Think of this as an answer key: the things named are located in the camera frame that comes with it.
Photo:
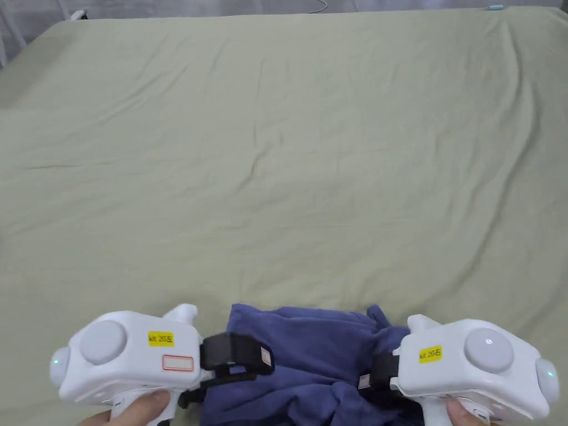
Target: white cable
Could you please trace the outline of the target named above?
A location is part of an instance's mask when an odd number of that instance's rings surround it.
[[[63,0],[57,0],[57,4],[59,5],[59,9],[61,9],[61,13],[63,14],[63,18],[65,20],[70,20],[71,19],[71,13],[69,12],[69,8],[63,2]]]
[[[308,12],[309,14],[323,12],[325,9],[327,9],[327,2],[325,0],[316,0],[316,1],[320,2],[323,5],[323,7],[320,10],[314,10],[313,12]]]
[[[8,8],[4,4],[4,0],[0,0],[0,17],[4,21],[4,24],[6,24],[6,27],[8,27],[8,30],[14,37],[14,40],[16,41],[16,44],[18,45],[20,50],[26,47],[24,36],[20,32],[20,29],[16,25],[16,22],[14,21],[12,15],[8,11]]]
[[[8,58],[6,57],[6,49],[2,41],[2,31],[0,31],[0,68],[5,68],[8,65]]]

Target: wrinkled fabric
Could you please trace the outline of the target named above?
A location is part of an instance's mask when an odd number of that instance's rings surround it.
[[[53,351],[179,303],[483,319],[568,377],[567,40],[515,6],[50,28],[0,71],[0,425],[103,410]]]
[[[291,307],[260,311],[234,304],[227,331],[268,344],[275,372],[209,389],[202,426],[409,424],[397,410],[379,409],[357,391],[372,355],[396,349],[408,334],[407,328],[391,326],[378,306],[363,315]]]

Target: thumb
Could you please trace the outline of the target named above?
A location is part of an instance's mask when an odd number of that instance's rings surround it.
[[[446,408],[453,426],[487,426],[466,410],[458,400],[451,399],[448,401]]]
[[[146,426],[162,413],[169,401],[170,393],[165,390],[143,395],[107,426]]]

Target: controller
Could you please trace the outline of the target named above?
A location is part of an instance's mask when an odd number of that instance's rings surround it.
[[[375,404],[407,398],[420,404],[425,426],[452,426],[446,401],[456,398],[489,425],[545,418],[559,398],[554,365],[495,324],[412,315],[408,327],[400,347],[374,356],[360,377],[361,395]]]
[[[138,397],[166,389],[170,402],[148,426],[167,426],[180,396],[274,371],[272,351],[250,336],[202,338],[193,327],[197,308],[182,304],[163,318],[131,311],[95,319],[55,351],[50,378],[63,400],[111,407],[120,415]],[[231,366],[245,367],[231,374]]]

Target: red outlined label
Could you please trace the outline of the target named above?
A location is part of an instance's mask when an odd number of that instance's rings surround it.
[[[164,371],[193,371],[193,358],[178,357],[176,355],[162,356],[162,370]]]

